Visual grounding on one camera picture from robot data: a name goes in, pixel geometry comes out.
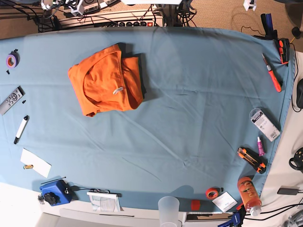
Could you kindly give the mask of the orange t-shirt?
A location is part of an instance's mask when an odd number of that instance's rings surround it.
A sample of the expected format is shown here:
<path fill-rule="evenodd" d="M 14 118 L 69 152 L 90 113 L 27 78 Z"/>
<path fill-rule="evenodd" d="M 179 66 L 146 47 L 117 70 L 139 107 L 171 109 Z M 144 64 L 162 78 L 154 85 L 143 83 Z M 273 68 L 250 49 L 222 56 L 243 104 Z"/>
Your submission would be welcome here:
<path fill-rule="evenodd" d="M 68 70 L 84 116 L 136 109 L 143 101 L 138 57 L 123 57 L 117 44 Z"/>

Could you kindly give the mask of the blue table cloth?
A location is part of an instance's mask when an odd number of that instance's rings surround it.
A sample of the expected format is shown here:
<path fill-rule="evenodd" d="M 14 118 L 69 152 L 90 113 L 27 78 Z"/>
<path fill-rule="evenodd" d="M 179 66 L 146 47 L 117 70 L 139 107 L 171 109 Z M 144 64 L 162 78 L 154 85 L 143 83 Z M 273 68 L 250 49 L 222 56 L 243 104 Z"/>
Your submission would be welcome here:
<path fill-rule="evenodd" d="M 68 69 L 114 44 L 139 57 L 145 100 L 136 110 L 84 116 Z M 19 64 L 9 69 L 15 49 Z M 0 180 L 39 189 L 45 178 L 23 169 L 25 148 L 51 165 L 50 179 L 119 193 L 123 207 L 156 209 L 171 195 L 185 211 L 210 187 L 238 200 L 237 181 L 246 175 L 260 192 L 267 174 L 256 173 L 237 149 L 257 149 L 254 108 L 283 129 L 295 69 L 294 54 L 282 65 L 273 41 L 223 29 L 111 27 L 1 40 L 0 98 L 18 86 L 25 96 L 0 118 Z"/>

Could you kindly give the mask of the translucent plastic cup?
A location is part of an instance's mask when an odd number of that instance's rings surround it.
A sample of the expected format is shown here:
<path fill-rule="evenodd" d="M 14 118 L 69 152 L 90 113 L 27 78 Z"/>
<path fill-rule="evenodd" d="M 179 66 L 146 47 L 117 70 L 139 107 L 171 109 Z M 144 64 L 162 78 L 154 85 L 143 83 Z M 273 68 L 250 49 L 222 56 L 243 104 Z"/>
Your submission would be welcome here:
<path fill-rule="evenodd" d="M 159 221 L 161 227 L 177 227 L 179 200 L 166 196 L 158 201 Z"/>

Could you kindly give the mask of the black power strip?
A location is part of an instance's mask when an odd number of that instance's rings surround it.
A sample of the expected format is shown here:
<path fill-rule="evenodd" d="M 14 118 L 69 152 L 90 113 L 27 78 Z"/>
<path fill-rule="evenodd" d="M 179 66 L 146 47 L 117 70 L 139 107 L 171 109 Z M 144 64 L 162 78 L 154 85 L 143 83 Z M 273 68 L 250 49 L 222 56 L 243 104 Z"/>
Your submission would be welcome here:
<path fill-rule="evenodd" d="M 134 27 L 134 26 L 142 26 L 142 27 L 154 27 L 160 26 L 160 24 L 155 23 L 151 20 L 143 20 L 143 21 L 114 21 L 114 22 L 105 22 L 102 23 L 102 27 Z"/>

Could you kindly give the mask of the red tape roll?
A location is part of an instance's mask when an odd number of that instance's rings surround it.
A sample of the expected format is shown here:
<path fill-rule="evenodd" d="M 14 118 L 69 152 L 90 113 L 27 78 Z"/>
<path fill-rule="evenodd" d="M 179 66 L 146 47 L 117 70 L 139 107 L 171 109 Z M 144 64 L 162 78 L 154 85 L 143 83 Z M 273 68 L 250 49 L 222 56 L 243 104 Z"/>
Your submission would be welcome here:
<path fill-rule="evenodd" d="M 219 188 L 209 188 L 206 190 L 205 195 L 207 199 L 213 200 L 219 196 L 220 189 Z"/>

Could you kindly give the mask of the small red block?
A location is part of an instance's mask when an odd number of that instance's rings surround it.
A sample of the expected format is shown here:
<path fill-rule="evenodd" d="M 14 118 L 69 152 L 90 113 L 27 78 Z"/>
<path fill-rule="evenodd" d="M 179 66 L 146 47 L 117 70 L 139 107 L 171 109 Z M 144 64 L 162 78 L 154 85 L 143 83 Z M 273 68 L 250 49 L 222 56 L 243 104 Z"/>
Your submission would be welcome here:
<path fill-rule="evenodd" d="M 200 200 L 192 200 L 191 201 L 191 210 L 192 211 L 200 211 L 201 201 Z"/>

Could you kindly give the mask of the white folded booklet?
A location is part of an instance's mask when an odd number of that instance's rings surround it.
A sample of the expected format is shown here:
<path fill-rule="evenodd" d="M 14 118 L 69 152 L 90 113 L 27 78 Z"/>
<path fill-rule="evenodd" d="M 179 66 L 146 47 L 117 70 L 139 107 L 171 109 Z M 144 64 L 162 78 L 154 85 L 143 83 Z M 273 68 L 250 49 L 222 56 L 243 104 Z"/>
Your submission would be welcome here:
<path fill-rule="evenodd" d="M 87 192 L 93 211 L 120 212 L 121 207 L 117 194 Z"/>

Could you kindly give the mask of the white square note pad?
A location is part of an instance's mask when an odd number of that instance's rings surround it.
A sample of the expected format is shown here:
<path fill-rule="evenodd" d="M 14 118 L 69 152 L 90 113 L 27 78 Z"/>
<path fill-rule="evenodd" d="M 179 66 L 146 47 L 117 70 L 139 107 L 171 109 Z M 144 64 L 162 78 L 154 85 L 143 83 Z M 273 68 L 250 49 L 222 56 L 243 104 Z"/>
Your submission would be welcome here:
<path fill-rule="evenodd" d="M 226 213 L 228 210 L 237 205 L 237 201 L 228 192 L 224 192 L 213 200 L 213 204 L 223 213 Z"/>

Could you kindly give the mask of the small pink glue tube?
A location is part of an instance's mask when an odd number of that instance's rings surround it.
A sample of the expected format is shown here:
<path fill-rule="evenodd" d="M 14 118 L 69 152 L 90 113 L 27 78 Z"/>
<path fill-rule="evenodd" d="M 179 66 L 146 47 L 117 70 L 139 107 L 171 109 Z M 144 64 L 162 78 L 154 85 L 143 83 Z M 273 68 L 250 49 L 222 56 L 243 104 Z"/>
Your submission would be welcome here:
<path fill-rule="evenodd" d="M 264 152 L 262 140 L 259 136 L 257 137 L 257 144 L 258 144 L 258 155 L 261 157 L 265 155 L 265 152 Z"/>

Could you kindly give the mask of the orange black utility knife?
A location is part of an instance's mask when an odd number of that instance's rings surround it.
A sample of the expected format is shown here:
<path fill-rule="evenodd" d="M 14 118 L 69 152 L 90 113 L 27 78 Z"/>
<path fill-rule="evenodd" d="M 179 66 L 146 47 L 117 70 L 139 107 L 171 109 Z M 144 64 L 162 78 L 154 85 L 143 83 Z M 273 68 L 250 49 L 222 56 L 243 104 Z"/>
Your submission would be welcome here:
<path fill-rule="evenodd" d="M 246 148 L 238 148 L 237 153 L 239 157 L 246 162 L 248 162 L 257 173 L 265 173 L 267 167 L 265 162 L 262 161 L 262 158 L 258 156 L 255 152 L 248 151 Z"/>

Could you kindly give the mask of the clear plastic bit case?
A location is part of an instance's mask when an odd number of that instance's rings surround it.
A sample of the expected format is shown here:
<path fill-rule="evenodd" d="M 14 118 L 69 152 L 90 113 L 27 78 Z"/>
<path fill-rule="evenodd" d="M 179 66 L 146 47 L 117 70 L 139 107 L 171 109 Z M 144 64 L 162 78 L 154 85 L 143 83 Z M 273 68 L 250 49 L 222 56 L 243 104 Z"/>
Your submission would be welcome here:
<path fill-rule="evenodd" d="M 254 108 L 249 114 L 250 121 L 269 139 L 273 142 L 280 135 L 279 129 L 270 121 L 265 113 L 259 109 Z"/>

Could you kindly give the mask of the white paper card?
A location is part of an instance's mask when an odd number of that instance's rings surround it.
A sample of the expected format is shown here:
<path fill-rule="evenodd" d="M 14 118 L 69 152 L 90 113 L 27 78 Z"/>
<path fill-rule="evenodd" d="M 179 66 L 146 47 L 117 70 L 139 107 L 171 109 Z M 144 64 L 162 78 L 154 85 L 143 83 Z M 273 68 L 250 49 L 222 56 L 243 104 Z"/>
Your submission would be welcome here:
<path fill-rule="evenodd" d="M 20 161 L 26 166 L 33 166 L 33 170 L 43 177 L 48 177 L 51 165 L 25 148 L 22 150 Z"/>

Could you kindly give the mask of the blue box with knob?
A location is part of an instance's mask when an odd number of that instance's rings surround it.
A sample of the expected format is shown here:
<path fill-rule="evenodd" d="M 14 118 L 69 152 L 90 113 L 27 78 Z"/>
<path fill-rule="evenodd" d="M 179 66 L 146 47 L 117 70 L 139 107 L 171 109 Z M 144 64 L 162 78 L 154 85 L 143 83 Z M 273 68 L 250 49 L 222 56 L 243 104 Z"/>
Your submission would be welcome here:
<path fill-rule="evenodd" d="M 72 194 L 64 180 L 52 181 L 40 186 L 40 191 L 46 202 L 51 206 L 68 204 L 72 201 Z"/>

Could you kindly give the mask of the orange drink bottle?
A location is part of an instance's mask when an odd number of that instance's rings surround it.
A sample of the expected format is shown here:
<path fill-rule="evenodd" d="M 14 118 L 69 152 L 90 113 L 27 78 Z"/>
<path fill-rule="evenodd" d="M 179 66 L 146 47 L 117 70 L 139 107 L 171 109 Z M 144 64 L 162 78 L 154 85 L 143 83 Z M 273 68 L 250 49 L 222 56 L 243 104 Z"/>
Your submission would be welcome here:
<path fill-rule="evenodd" d="M 238 180 L 238 190 L 245 210 L 253 217 L 261 213 L 262 202 L 258 192 L 249 177 Z"/>

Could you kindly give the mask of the white marker pen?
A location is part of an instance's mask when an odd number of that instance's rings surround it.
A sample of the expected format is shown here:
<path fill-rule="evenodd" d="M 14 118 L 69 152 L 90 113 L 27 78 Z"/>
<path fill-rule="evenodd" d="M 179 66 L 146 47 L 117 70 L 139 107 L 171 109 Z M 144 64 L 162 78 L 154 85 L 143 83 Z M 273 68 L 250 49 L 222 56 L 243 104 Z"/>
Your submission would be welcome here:
<path fill-rule="evenodd" d="M 29 120 L 28 115 L 23 117 L 22 122 L 21 122 L 21 124 L 20 124 L 20 126 L 17 130 L 16 136 L 15 136 L 15 139 L 14 139 L 14 144 L 18 143 L 18 141 L 19 141 L 19 139 L 20 139 L 25 127 L 26 127 L 26 124 L 27 124 L 28 120 Z"/>

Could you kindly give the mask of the small yellow battery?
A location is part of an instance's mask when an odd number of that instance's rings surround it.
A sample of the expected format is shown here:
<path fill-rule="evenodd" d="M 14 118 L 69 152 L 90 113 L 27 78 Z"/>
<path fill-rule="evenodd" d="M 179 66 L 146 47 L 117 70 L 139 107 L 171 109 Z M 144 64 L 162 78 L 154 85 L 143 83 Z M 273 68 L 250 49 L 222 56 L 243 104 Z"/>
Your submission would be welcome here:
<path fill-rule="evenodd" d="M 34 167 L 33 165 L 25 165 L 25 166 L 23 166 L 24 169 L 33 169 L 33 167 Z"/>

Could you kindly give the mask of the grey remote control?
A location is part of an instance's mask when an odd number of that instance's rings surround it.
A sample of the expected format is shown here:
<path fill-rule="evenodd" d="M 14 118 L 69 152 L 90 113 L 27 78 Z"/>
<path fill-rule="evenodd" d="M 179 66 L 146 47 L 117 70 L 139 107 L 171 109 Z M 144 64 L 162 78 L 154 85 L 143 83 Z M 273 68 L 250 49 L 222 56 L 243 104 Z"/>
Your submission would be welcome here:
<path fill-rule="evenodd" d="M 16 104 L 23 96 L 25 92 L 18 86 L 14 91 L 0 104 L 0 114 L 4 115 L 14 104 Z"/>

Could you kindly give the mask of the blue clamp bottom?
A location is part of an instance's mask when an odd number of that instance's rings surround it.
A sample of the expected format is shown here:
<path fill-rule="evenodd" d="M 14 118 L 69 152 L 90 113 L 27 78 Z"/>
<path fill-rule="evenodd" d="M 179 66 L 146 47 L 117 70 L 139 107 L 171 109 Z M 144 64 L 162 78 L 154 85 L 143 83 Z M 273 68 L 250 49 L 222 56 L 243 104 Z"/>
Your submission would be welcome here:
<path fill-rule="evenodd" d="M 230 220 L 218 225 L 218 227 L 242 227 L 245 215 L 246 215 L 246 210 L 244 204 L 241 203 L 237 207 L 237 211 L 233 212 L 233 214 L 230 216 Z"/>

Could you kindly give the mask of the blue clamp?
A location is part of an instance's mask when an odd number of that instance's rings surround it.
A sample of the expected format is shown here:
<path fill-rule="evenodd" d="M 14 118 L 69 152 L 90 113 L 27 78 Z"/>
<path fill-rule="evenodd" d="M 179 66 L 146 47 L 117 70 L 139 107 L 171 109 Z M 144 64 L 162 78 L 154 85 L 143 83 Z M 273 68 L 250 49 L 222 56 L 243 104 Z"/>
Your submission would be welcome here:
<path fill-rule="evenodd" d="M 218 227 L 242 227 L 245 215 L 246 215 L 246 210 L 244 204 L 241 203 L 237 207 L 237 211 L 233 212 L 233 214 L 230 216 L 230 220 L 218 225 Z"/>
<path fill-rule="evenodd" d="M 274 30 L 273 28 L 273 22 L 271 14 L 261 14 L 261 22 L 265 31 L 264 35 L 255 35 L 256 38 L 262 39 L 262 40 L 278 40 L 277 30 Z"/>

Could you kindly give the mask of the purple tape roll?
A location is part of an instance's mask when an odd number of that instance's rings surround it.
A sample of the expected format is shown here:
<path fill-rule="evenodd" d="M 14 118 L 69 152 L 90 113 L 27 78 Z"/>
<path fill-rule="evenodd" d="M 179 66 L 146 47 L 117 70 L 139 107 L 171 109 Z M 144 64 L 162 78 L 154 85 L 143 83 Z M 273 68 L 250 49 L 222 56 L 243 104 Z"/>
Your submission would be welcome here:
<path fill-rule="evenodd" d="M 8 54 L 6 58 L 6 65 L 9 69 L 13 69 L 18 66 L 19 64 L 19 54 L 18 54 L 18 49 L 15 49 L 11 51 L 11 53 Z"/>

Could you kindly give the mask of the blue clamp top right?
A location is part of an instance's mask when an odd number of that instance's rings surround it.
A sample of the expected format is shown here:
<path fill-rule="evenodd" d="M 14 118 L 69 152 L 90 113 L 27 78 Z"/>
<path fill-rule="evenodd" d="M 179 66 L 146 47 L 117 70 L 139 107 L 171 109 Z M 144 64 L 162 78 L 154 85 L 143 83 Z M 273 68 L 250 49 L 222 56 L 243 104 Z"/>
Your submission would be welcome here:
<path fill-rule="evenodd" d="M 273 28 L 273 22 L 271 14 L 261 14 L 261 22 L 265 31 L 264 35 L 255 35 L 256 38 L 262 39 L 262 40 L 278 40 L 277 30 L 274 30 Z"/>

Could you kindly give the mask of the orange black clamp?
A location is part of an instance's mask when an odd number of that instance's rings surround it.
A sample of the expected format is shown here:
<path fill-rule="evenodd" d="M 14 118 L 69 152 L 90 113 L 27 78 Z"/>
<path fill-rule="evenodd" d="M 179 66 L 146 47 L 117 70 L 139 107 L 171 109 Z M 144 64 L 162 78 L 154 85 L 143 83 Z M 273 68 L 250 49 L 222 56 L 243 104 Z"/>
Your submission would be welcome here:
<path fill-rule="evenodd" d="M 290 43 L 289 39 L 281 38 L 279 39 L 279 53 L 282 64 L 288 64 L 290 56 Z"/>

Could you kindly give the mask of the black computer mouse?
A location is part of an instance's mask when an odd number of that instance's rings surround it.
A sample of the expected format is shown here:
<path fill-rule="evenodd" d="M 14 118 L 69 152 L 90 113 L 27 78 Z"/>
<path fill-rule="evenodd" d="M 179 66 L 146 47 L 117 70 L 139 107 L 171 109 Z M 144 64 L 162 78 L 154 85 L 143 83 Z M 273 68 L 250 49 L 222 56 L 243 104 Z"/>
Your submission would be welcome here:
<path fill-rule="evenodd" d="M 298 108 L 303 109 L 303 79 L 297 83 L 296 105 Z"/>

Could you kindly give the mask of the orange handled screwdriver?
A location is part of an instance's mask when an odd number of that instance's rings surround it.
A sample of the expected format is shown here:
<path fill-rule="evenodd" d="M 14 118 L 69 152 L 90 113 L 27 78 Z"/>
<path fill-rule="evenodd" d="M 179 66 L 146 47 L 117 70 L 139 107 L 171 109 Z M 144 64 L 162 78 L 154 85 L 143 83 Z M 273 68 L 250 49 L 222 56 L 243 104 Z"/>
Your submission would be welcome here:
<path fill-rule="evenodd" d="M 282 87 L 281 87 L 279 81 L 277 80 L 277 78 L 276 78 L 276 76 L 275 76 L 275 74 L 274 74 L 274 72 L 273 72 L 270 64 L 268 63 L 267 58 L 265 57 L 265 55 L 263 53 L 262 53 L 262 58 L 263 58 L 263 60 L 264 60 L 264 62 L 266 64 L 268 73 L 271 76 L 271 79 L 272 79 L 272 82 L 274 84 L 274 87 L 275 87 L 276 91 L 277 92 L 281 92 L 282 91 Z"/>

